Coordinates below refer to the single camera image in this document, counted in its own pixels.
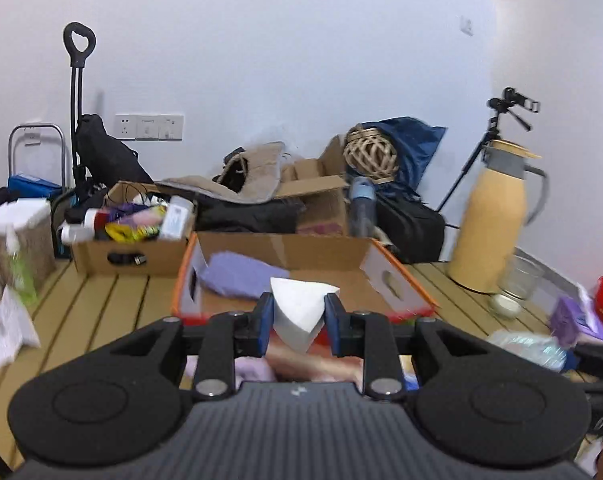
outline blue water bottle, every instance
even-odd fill
[[[355,238],[373,237],[377,225],[375,185],[366,176],[357,176],[350,186],[349,231]]]

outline woven bamboo ball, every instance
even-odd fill
[[[395,180],[397,150],[377,128],[364,128],[361,124],[351,128],[345,136],[344,159],[375,184]]]

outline gray ribbed panel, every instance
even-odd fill
[[[125,465],[55,469],[28,462],[14,480],[585,480],[564,463],[535,471],[478,468],[426,442],[403,410],[352,384],[245,383],[197,405],[160,449]]]

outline glass cup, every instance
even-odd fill
[[[543,269],[538,264],[521,256],[513,256],[498,285],[502,294],[523,304],[533,295],[542,276]]]

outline yellow thermos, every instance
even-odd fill
[[[527,158],[539,157],[523,146],[499,139],[490,141],[485,151],[486,168],[470,194],[448,275],[470,290],[493,293],[515,250],[521,226],[541,212],[549,184],[544,171],[526,164]],[[528,218],[525,172],[542,177],[541,197]]]

